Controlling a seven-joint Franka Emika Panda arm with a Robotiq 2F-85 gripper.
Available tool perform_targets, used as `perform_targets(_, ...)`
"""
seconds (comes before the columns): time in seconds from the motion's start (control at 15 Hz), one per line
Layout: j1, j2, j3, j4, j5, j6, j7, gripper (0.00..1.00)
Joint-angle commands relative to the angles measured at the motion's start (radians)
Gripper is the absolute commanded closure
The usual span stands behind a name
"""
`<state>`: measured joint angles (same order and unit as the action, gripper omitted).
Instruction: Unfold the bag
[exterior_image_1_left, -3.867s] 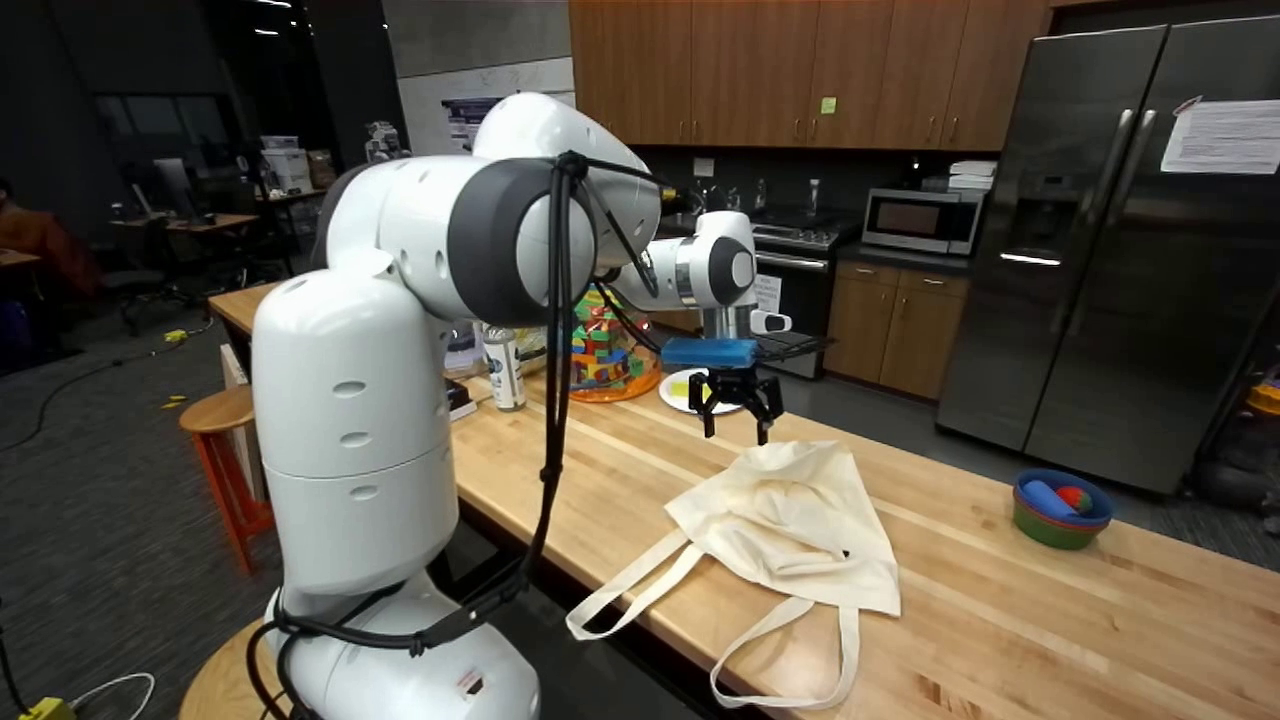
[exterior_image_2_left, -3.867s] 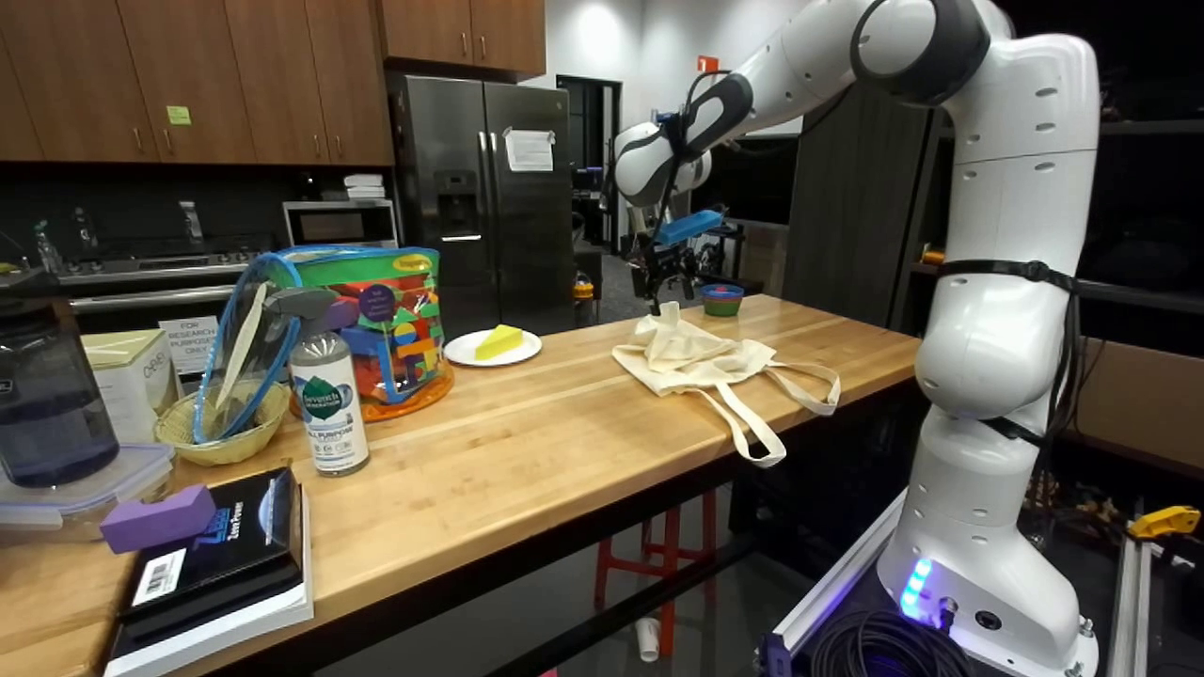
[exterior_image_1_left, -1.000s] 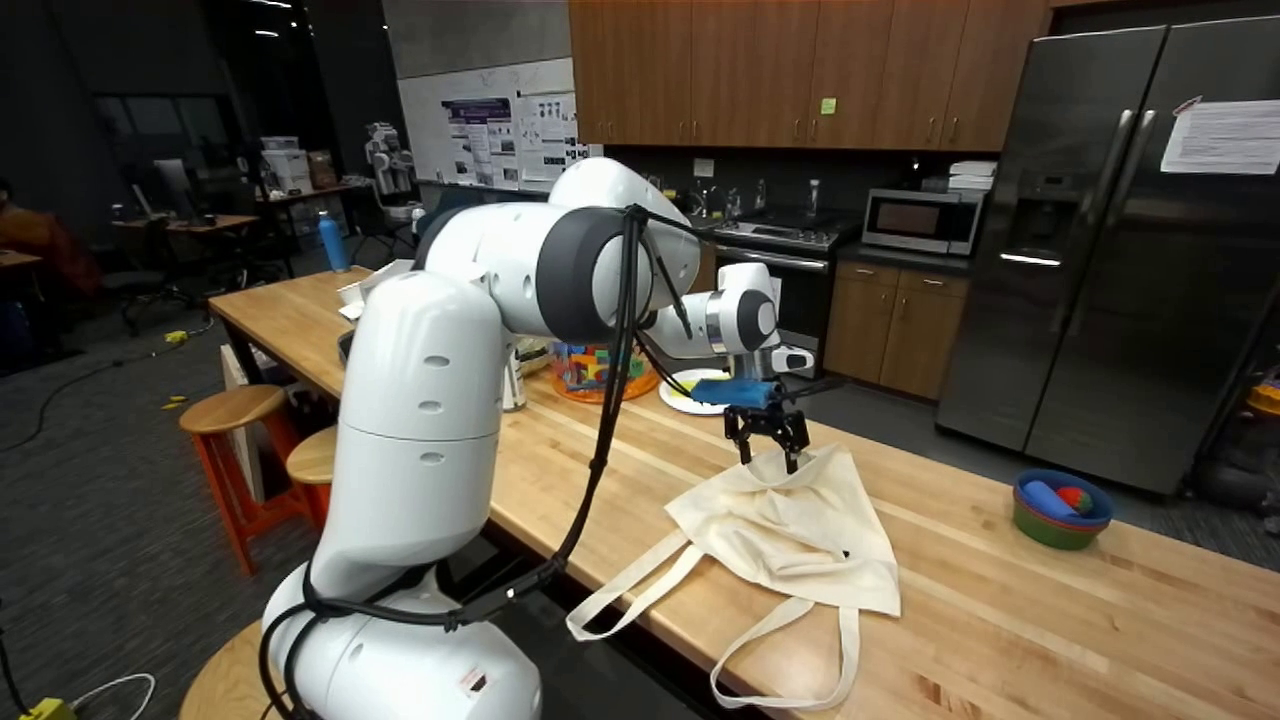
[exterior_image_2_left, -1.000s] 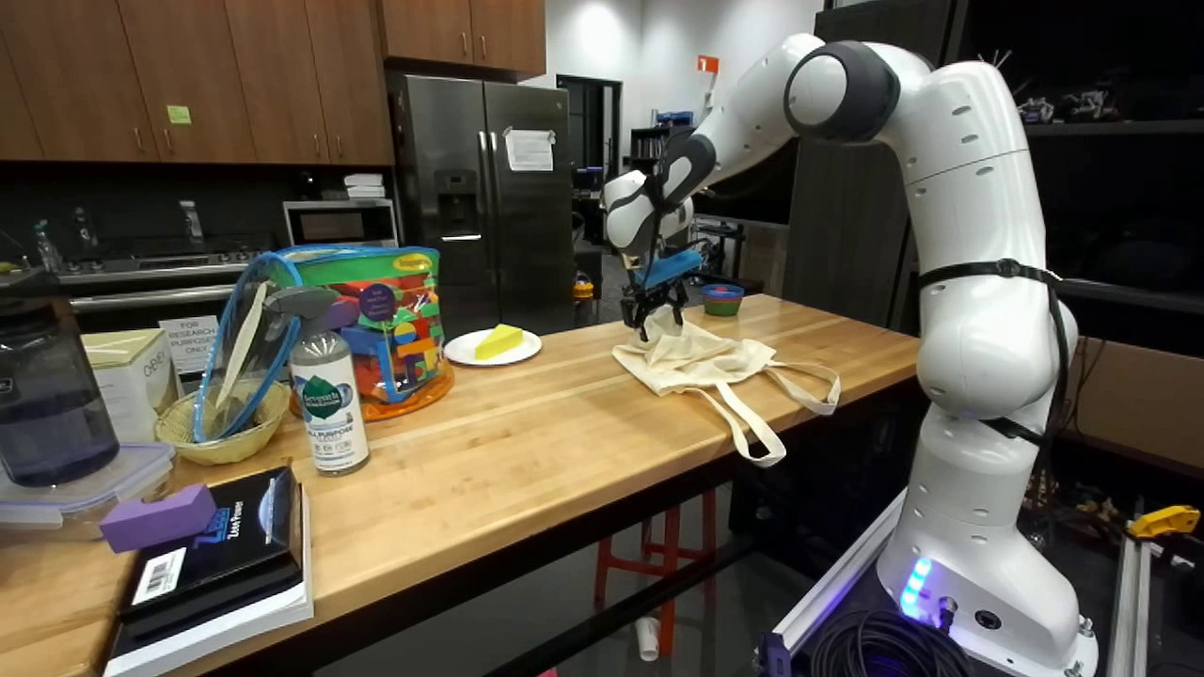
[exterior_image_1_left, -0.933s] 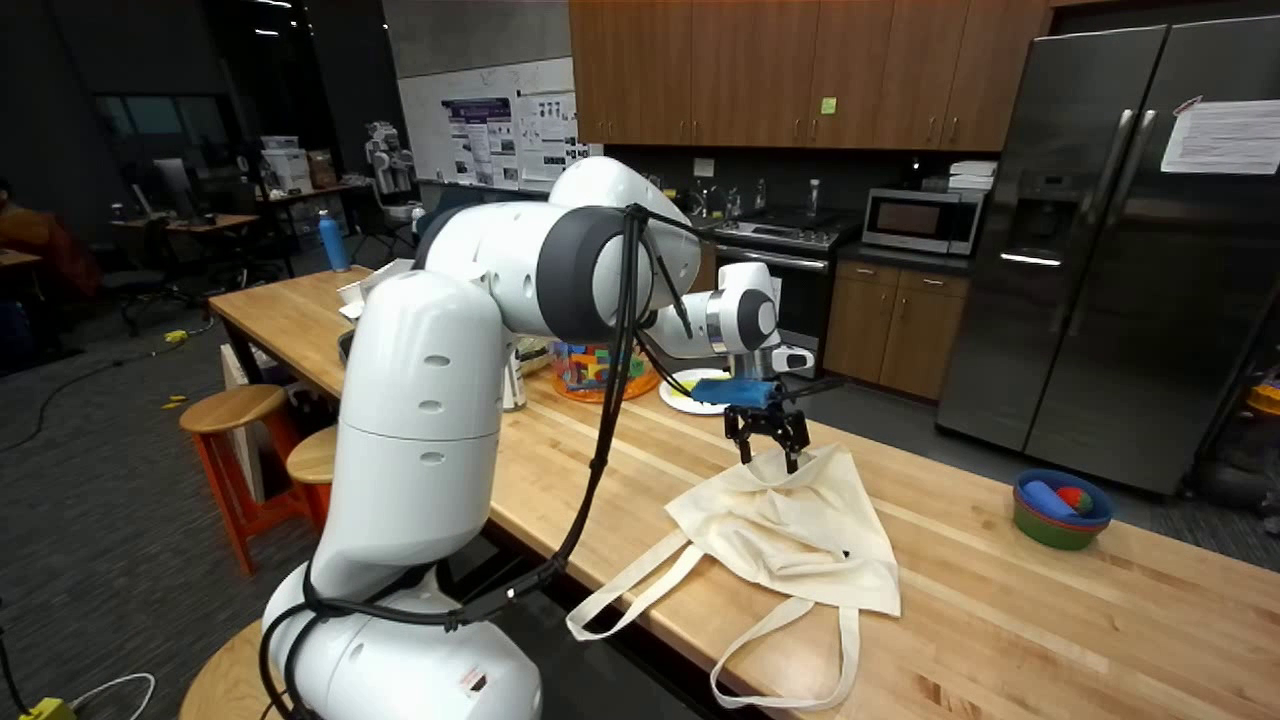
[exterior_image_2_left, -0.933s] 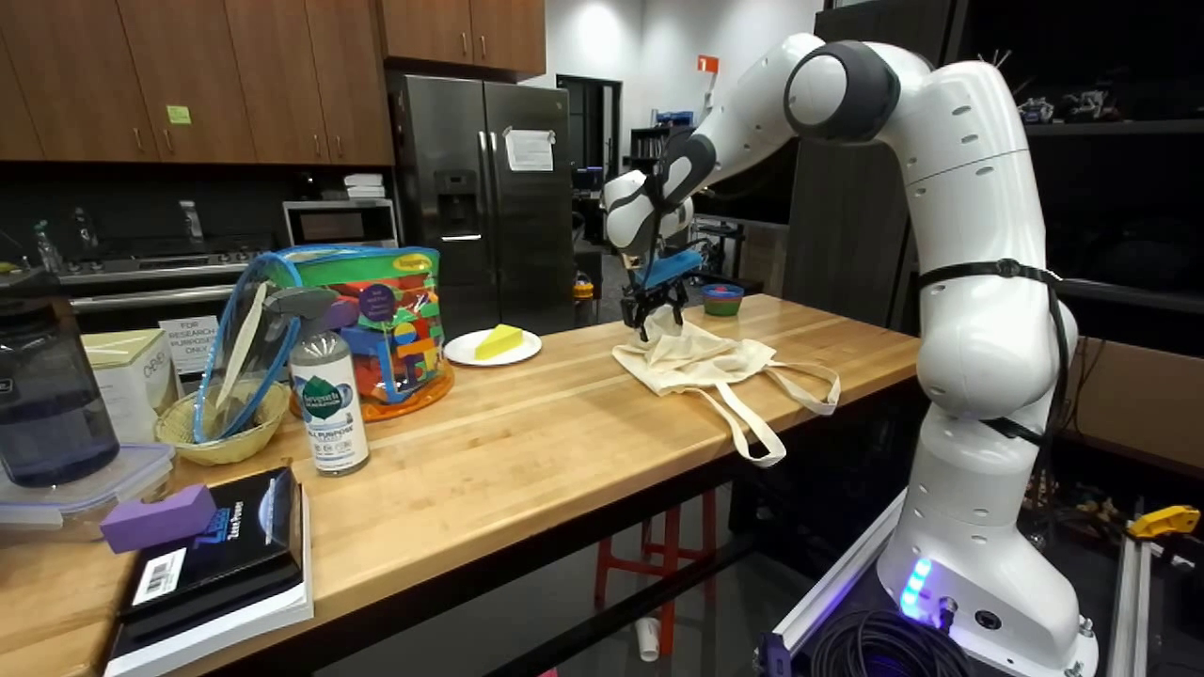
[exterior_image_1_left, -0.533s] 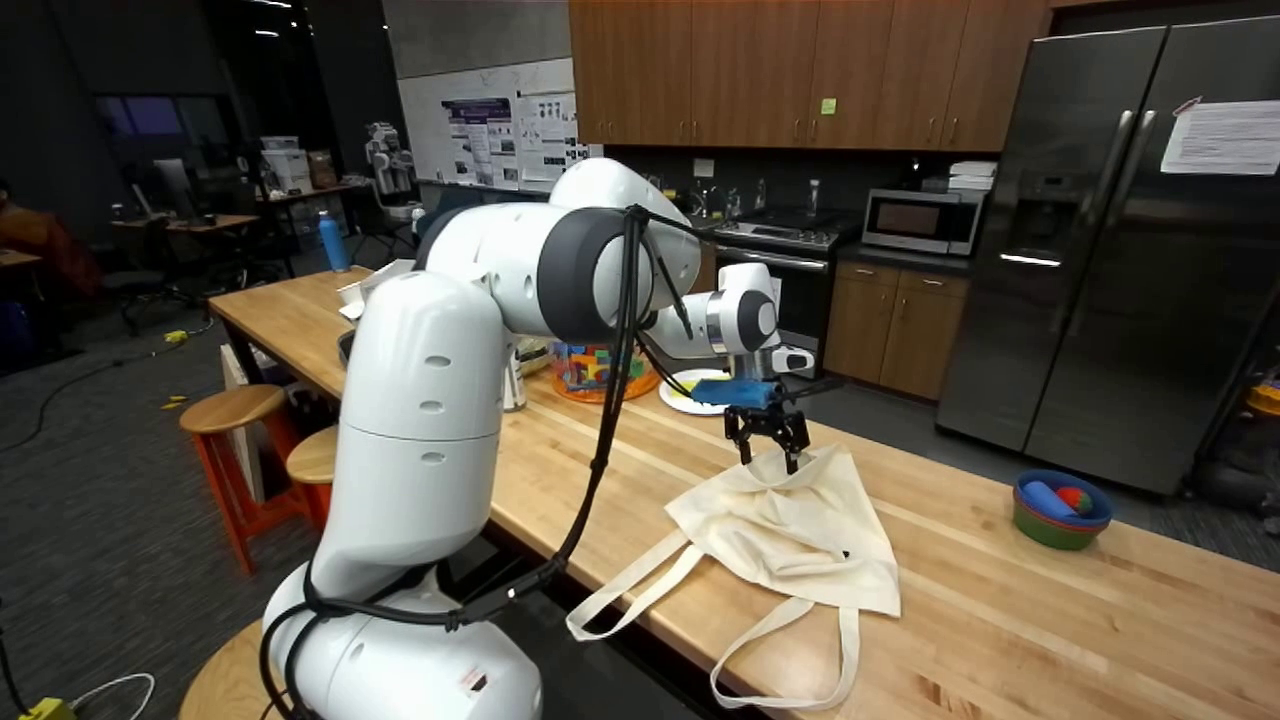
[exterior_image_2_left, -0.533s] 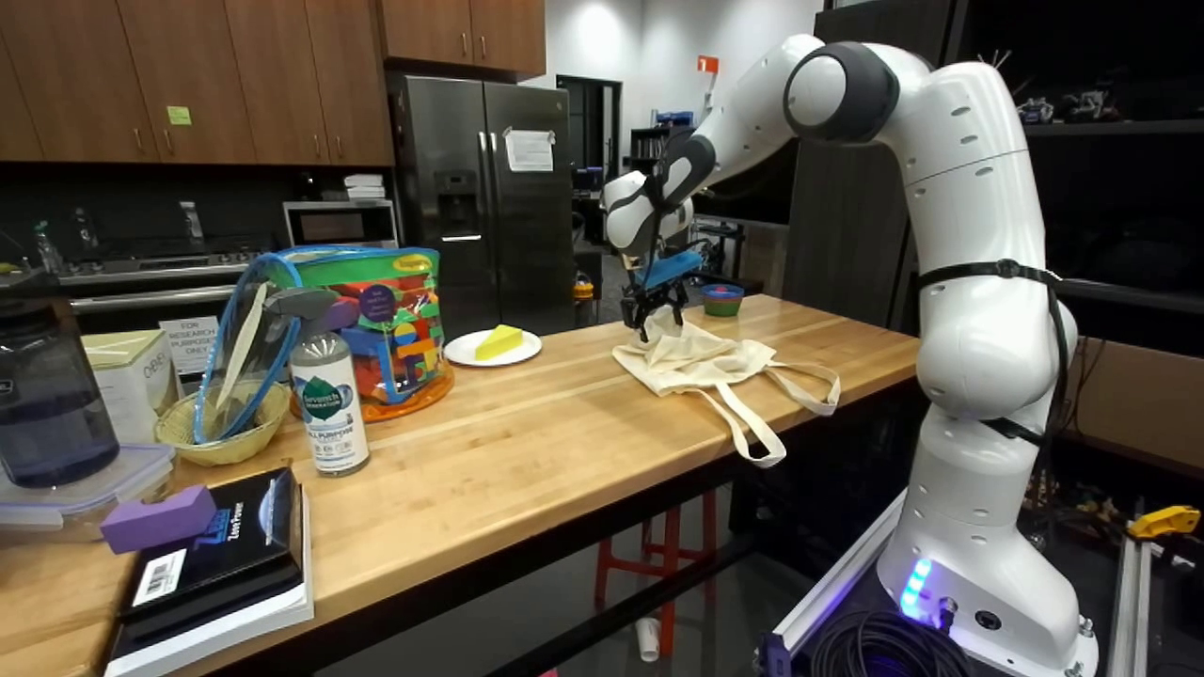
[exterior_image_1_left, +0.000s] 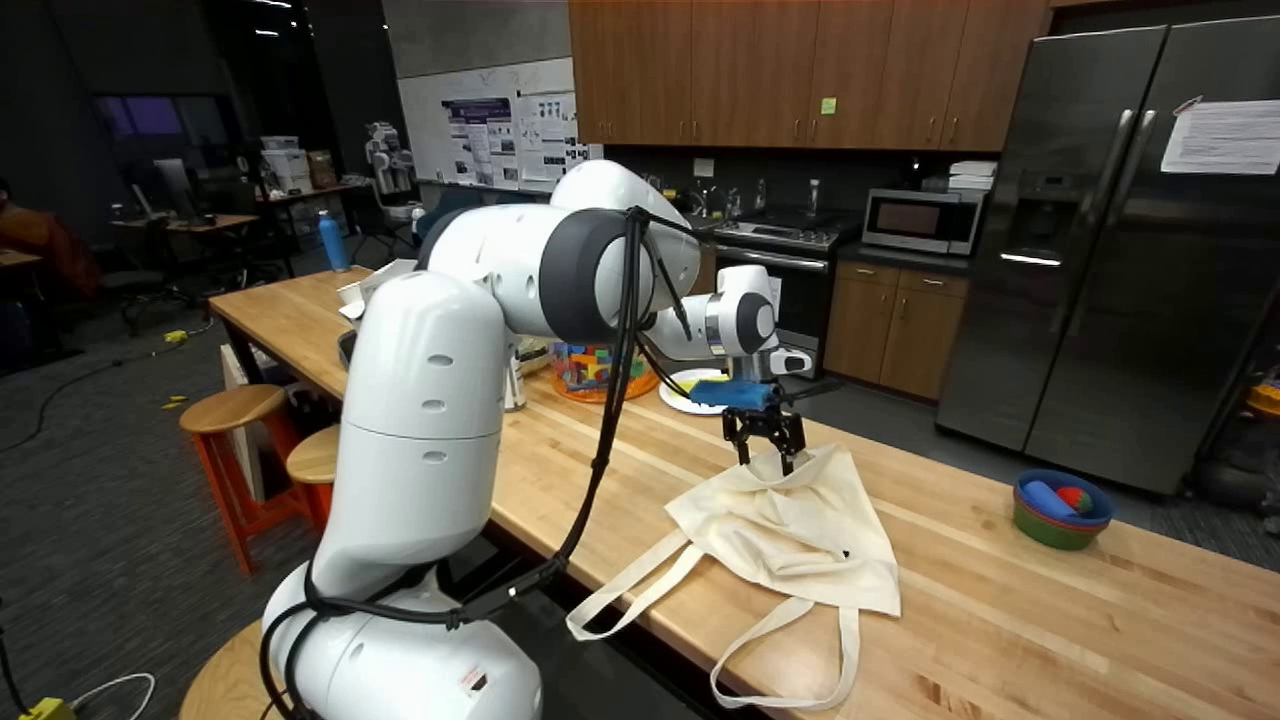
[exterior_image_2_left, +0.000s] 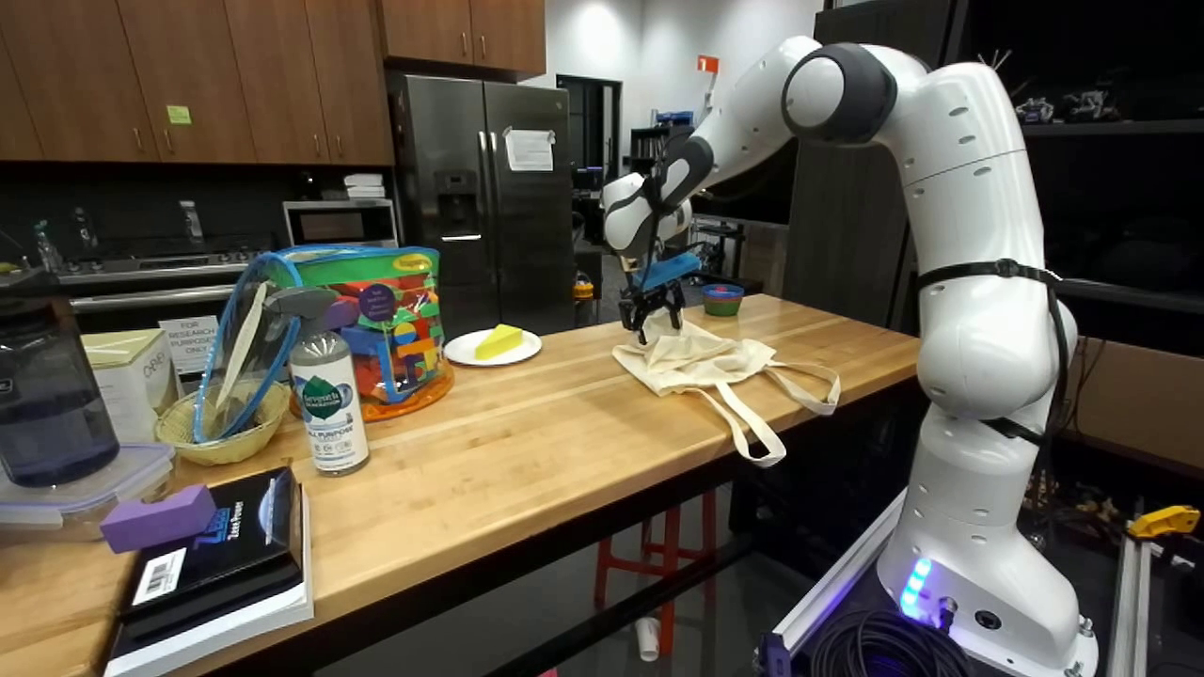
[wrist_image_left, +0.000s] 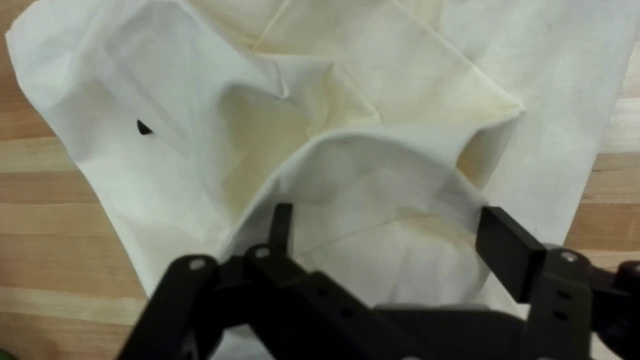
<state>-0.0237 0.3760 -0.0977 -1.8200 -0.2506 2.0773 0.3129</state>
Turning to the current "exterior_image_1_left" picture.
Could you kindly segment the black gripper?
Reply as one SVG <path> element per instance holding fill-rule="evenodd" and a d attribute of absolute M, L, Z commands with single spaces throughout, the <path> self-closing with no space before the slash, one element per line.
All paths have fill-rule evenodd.
<path fill-rule="evenodd" d="M 737 464 L 750 464 L 753 461 L 750 440 L 763 436 L 781 457 L 781 471 L 786 474 L 795 471 L 802 446 L 803 446 L 803 420 L 795 412 L 790 412 L 790 408 L 763 408 L 763 412 L 723 408 L 719 420 L 723 420 L 723 440 L 737 450 Z"/>

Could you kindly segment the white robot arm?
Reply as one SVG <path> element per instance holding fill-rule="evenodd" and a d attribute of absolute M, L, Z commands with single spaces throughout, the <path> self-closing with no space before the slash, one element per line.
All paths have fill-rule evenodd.
<path fill-rule="evenodd" d="M 521 336 L 739 359 L 778 343 L 781 281 L 728 262 L 645 177 L 586 158 L 545 204 L 443 218 L 355 323 L 333 511 L 266 609 L 259 678 L 288 720 L 538 720 L 541 667 L 498 622 L 533 579 L 458 598 L 435 564 L 493 511 Z"/>

